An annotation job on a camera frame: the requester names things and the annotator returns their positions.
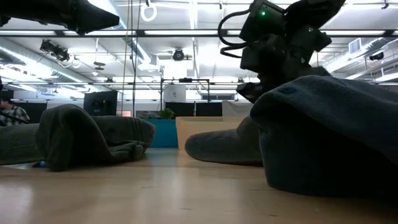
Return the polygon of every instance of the pole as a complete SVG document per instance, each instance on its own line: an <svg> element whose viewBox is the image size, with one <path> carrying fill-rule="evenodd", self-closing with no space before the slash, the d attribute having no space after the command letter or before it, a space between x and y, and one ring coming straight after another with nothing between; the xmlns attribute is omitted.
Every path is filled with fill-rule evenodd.
<svg viewBox="0 0 398 224"><path fill-rule="evenodd" d="M207 80L207 103L210 103L210 81Z"/></svg>
<svg viewBox="0 0 398 224"><path fill-rule="evenodd" d="M164 82L164 79L161 78L160 79L160 110L163 109L163 82Z"/></svg>

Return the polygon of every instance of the security camera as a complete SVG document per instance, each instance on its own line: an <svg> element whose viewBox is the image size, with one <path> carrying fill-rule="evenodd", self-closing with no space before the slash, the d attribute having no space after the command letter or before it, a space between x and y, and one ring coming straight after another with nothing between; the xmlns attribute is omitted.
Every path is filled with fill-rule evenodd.
<svg viewBox="0 0 398 224"><path fill-rule="evenodd" d="M68 49L56 45L49 40L43 40L42 45L40 46L40 50L46 54L50 54L61 62L67 62L70 59Z"/></svg>
<svg viewBox="0 0 398 224"><path fill-rule="evenodd" d="M372 55L372 56L369 57L369 59L370 59L371 61L374 61L374 60L382 60L383 58L384 58L384 52L380 52L380 53L378 53L378 54L375 54L375 55Z"/></svg>
<svg viewBox="0 0 398 224"><path fill-rule="evenodd" d="M182 52L182 49L175 49L175 52L173 54L173 60L176 62L184 60L185 56L184 53Z"/></svg>

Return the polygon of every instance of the plaid shirt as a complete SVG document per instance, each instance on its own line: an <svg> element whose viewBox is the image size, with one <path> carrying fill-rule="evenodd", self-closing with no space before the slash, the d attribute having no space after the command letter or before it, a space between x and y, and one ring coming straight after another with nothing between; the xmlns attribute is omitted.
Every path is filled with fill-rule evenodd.
<svg viewBox="0 0 398 224"><path fill-rule="evenodd" d="M19 106L12 106L11 109L0 110L0 112L6 114L8 116L12 116L14 118L19 118L21 120L24 120L27 123L30 121L30 118L27 115L26 111ZM7 118L7 117L1 115L1 113L0 113L0 123L4 123L6 126L24 124L23 122L18 121L16 119Z"/></svg>

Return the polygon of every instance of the person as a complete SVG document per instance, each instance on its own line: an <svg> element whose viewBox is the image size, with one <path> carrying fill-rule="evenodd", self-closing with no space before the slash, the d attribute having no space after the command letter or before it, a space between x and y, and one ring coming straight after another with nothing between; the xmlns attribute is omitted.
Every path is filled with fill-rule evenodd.
<svg viewBox="0 0 398 224"><path fill-rule="evenodd" d="M0 126L28 124L29 121L30 118L23 108L16 106L9 97L1 97Z"/></svg>

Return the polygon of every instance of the computer monitor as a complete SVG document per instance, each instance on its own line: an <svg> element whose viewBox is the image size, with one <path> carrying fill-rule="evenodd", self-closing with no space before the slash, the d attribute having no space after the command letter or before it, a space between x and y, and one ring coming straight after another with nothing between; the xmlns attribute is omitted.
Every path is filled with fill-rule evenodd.
<svg viewBox="0 0 398 224"><path fill-rule="evenodd" d="M117 107L117 91L103 91L85 94L83 109L92 116L116 116Z"/></svg>

